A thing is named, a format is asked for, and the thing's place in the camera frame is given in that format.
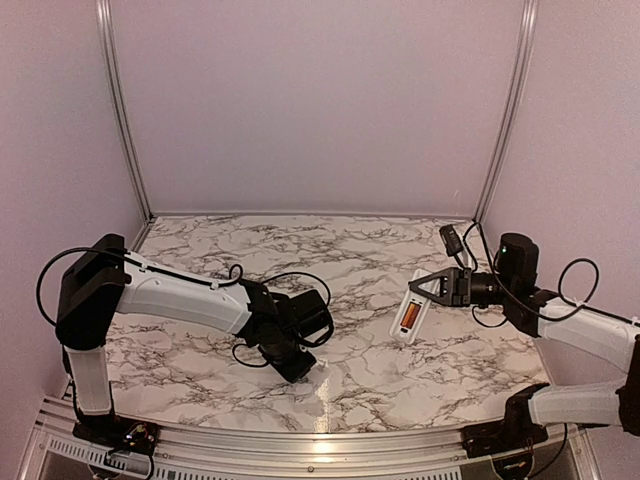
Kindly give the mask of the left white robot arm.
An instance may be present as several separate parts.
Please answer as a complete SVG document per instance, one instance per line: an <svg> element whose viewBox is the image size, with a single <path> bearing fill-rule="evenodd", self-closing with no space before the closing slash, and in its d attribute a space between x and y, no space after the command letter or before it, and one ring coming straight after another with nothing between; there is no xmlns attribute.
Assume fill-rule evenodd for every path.
<svg viewBox="0 0 640 480"><path fill-rule="evenodd" d="M226 280L193 276L147 261L116 234L72 252L78 258L61 279L55 333L68 358L77 408L106 445L119 444L127 432L114 411L106 366L106 337L117 314L168 318L233 335L257 348L289 383L310 371L316 363L312 349L334 333L328 296L315 289L296 296L272 292L266 282L245 278L238 264Z"/></svg>

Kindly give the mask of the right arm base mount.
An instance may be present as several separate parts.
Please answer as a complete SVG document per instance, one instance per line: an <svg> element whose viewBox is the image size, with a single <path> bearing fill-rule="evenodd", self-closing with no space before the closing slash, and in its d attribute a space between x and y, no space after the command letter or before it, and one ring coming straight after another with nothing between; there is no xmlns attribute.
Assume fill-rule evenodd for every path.
<svg viewBox="0 0 640 480"><path fill-rule="evenodd" d="M528 402L548 383L536 384L520 390L506 400L504 416L500 420L469 425L462 429L462 446L468 458L505 453L530 448L545 442L546 428L534 424Z"/></svg>

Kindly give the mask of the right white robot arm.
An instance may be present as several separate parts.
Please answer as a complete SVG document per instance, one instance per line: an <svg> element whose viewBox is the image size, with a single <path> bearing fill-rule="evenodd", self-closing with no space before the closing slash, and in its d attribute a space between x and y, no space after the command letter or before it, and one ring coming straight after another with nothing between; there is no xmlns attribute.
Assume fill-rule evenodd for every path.
<svg viewBox="0 0 640 480"><path fill-rule="evenodd" d="M619 426L639 433L639 324L571 302L560 290L537 287L538 246L527 236L505 233L489 270L451 267L416 273L395 318L399 331L415 337L432 304L450 308L499 306L507 323L535 339L563 343L616 367L623 379L574 386L537 384L505 403L503 419L487 424L506 448L534 438L549 424Z"/></svg>

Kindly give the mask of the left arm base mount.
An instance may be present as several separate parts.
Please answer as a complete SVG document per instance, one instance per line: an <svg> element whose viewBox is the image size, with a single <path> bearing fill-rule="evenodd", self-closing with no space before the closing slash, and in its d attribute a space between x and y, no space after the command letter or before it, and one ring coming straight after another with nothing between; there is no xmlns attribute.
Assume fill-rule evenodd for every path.
<svg viewBox="0 0 640 480"><path fill-rule="evenodd" d="M150 456L159 436L158 424L110 412L105 415L76 413L73 429L76 438L108 447L112 453L127 451Z"/></svg>

